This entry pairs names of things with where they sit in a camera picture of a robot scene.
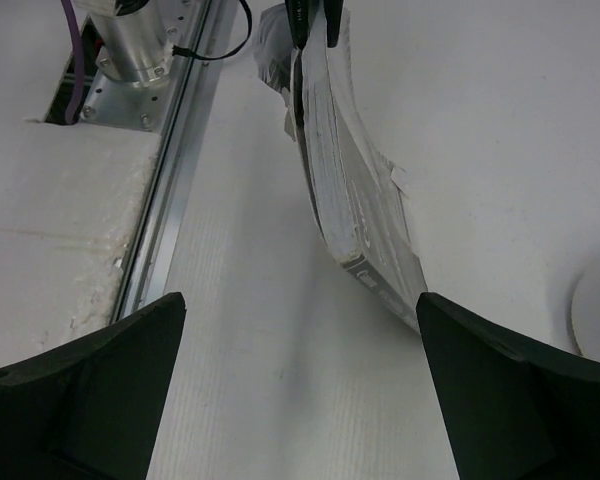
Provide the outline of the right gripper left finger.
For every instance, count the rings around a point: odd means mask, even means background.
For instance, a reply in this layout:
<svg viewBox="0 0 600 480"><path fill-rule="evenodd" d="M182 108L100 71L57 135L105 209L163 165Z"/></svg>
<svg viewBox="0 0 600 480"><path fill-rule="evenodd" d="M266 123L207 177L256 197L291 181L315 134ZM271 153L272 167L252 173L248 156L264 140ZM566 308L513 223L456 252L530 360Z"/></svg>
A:
<svg viewBox="0 0 600 480"><path fill-rule="evenodd" d="M0 479L144 479L186 318L170 293L0 368Z"/></svg>

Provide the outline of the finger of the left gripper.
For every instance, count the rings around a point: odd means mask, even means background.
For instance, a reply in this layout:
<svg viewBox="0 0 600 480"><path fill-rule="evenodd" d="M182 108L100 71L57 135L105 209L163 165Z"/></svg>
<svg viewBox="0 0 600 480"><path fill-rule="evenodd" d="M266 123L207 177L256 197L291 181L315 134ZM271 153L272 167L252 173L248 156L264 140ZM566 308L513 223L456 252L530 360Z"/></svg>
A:
<svg viewBox="0 0 600 480"><path fill-rule="evenodd" d="M334 48L337 46L340 37L344 0L324 0L323 11L327 27L327 46Z"/></svg>
<svg viewBox="0 0 600 480"><path fill-rule="evenodd" d="M293 44L296 48L303 49L309 35L312 2L310 0L285 0L284 5Z"/></svg>

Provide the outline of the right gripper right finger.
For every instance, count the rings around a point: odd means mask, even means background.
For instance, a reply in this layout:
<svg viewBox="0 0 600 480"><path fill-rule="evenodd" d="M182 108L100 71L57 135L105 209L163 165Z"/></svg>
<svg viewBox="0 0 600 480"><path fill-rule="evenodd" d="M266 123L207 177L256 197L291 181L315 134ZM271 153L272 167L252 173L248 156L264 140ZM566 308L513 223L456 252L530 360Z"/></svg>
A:
<svg viewBox="0 0 600 480"><path fill-rule="evenodd" d="M462 479L600 479L600 363L436 293L417 318Z"/></svg>

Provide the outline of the grey booklet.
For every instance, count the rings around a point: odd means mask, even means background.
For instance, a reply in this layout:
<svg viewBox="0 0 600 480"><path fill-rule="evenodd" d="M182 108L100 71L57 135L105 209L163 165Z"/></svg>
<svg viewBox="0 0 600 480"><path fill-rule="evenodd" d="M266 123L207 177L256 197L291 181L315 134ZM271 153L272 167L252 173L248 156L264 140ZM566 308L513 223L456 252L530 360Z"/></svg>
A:
<svg viewBox="0 0 600 480"><path fill-rule="evenodd" d="M394 181L400 170L373 145L356 108L349 26L343 14L338 44L330 48L326 21L318 18L299 50L284 5L275 5L261 14L254 58L260 79L285 101L285 130L298 145L329 254L418 329L416 304L427 285Z"/></svg>

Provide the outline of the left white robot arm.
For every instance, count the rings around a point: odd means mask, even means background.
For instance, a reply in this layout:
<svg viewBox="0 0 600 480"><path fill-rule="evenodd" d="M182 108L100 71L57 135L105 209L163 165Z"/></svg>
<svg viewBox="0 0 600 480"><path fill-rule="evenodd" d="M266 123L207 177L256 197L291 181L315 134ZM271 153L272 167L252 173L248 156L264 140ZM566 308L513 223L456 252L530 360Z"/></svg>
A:
<svg viewBox="0 0 600 480"><path fill-rule="evenodd" d="M209 56L170 40L154 1L68 1L66 4L86 11L103 40L105 54L97 60L103 75L113 82L136 88L162 81L176 57L217 62L237 55L250 40L254 27L251 8L246 1L241 1L239 5L247 23L245 39L222 55ZM289 30L295 49L305 48L318 15L326 24L327 46L337 46L344 13L342 1L286 1L280 7L283 25Z"/></svg>

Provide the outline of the white round desk organizer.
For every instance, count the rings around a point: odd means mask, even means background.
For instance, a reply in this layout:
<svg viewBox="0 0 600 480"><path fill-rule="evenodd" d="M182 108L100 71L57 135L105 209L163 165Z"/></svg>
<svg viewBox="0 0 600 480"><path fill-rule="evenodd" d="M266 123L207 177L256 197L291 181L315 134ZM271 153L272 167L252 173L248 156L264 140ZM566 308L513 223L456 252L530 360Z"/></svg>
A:
<svg viewBox="0 0 600 480"><path fill-rule="evenodd" d="M571 325L581 354L600 362L600 259L585 268L576 284Z"/></svg>

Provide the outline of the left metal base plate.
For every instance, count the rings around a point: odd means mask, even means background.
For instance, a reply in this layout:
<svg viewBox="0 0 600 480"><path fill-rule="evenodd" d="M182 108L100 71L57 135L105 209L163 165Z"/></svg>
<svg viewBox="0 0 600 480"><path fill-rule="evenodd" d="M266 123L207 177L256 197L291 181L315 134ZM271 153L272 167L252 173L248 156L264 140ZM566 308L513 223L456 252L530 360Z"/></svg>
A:
<svg viewBox="0 0 600 480"><path fill-rule="evenodd" d="M159 10L168 29L169 39L185 46L197 39L204 25L204 12L200 9ZM170 122L170 117L182 93L190 70L190 62L176 57L169 74L162 81L146 88L119 84L103 75L97 65L105 54L104 44L96 55L96 74L82 110L82 119L91 124L127 130L160 133Z"/></svg>

